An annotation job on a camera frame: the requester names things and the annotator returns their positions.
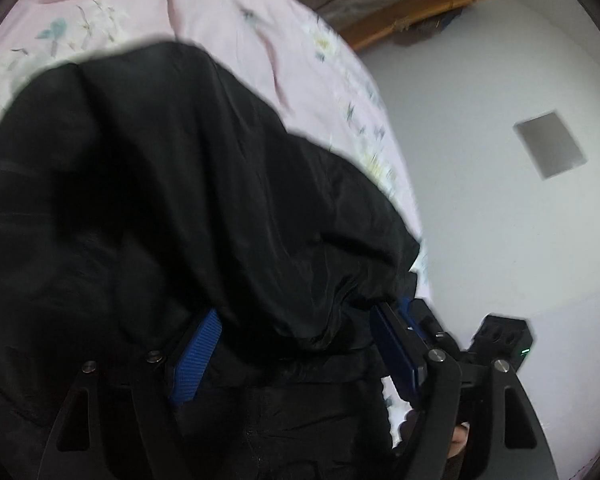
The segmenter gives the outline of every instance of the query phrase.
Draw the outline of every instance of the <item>wooden shelf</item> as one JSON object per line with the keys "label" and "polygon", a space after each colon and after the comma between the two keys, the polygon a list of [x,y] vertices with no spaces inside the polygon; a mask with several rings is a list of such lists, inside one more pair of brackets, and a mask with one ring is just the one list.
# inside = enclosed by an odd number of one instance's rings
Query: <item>wooden shelf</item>
{"label": "wooden shelf", "polygon": [[402,0],[370,14],[339,33],[353,50],[361,50],[396,30],[477,1],[479,0]]}

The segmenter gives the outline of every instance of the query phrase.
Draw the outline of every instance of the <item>black fabric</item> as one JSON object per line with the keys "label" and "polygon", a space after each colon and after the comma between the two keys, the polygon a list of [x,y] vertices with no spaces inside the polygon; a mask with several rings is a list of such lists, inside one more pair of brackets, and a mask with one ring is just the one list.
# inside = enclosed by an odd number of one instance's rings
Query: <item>black fabric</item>
{"label": "black fabric", "polygon": [[0,396],[48,428],[82,362],[168,352],[210,306],[206,387],[378,394],[368,308],[410,288],[417,253],[372,182],[201,50],[61,66],[0,124]]}
{"label": "black fabric", "polygon": [[0,480],[36,480],[49,433],[0,396]]}
{"label": "black fabric", "polygon": [[381,480],[392,466],[381,381],[203,387],[178,421],[200,478]]}

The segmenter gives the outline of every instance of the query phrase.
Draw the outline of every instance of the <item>hand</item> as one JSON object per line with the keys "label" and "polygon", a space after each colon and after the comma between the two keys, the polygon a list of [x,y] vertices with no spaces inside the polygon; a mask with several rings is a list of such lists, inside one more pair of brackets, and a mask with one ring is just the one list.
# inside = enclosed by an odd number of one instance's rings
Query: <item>hand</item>
{"label": "hand", "polygon": [[[404,422],[400,425],[400,436],[403,441],[407,441],[411,433],[413,433],[413,428],[415,428],[416,420],[418,419],[418,413],[415,410],[411,410],[404,417]],[[451,445],[449,446],[449,451],[446,454],[447,458],[451,458],[459,454],[465,447],[466,441],[469,437],[469,430],[464,426],[456,426],[454,428],[454,434],[451,437]]]}

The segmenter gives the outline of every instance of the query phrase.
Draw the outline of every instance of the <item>pink bedsheet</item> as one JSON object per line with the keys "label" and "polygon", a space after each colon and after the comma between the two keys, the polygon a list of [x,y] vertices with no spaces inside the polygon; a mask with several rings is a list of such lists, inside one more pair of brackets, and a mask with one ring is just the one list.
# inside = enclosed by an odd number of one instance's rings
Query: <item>pink bedsheet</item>
{"label": "pink bedsheet", "polygon": [[[160,39],[202,46],[268,101],[290,132],[356,164],[420,236],[375,83],[340,37],[295,0],[19,0],[0,26],[0,117],[40,70]],[[416,268],[418,293],[428,298],[425,256]],[[392,418],[404,414],[400,402]]]}

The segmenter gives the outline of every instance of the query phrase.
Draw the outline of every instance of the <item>bolt head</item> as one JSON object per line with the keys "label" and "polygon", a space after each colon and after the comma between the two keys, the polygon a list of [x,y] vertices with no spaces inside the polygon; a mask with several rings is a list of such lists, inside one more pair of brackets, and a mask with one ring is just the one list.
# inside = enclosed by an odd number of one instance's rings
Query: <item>bolt head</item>
{"label": "bolt head", "polygon": [[509,370],[511,370],[511,365],[507,363],[504,359],[498,359],[496,362],[493,363],[493,367],[503,374],[506,374]]}
{"label": "bolt head", "polygon": [[434,348],[433,350],[429,350],[429,359],[435,363],[441,363],[446,359],[446,354],[439,348]]}
{"label": "bolt head", "polygon": [[83,374],[92,374],[96,371],[97,364],[96,361],[87,361],[82,365],[82,373]]}
{"label": "bolt head", "polygon": [[146,361],[151,364],[159,363],[160,361],[162,361],[162,359],[162,353],[159,350],[151,350],[146,355]]}

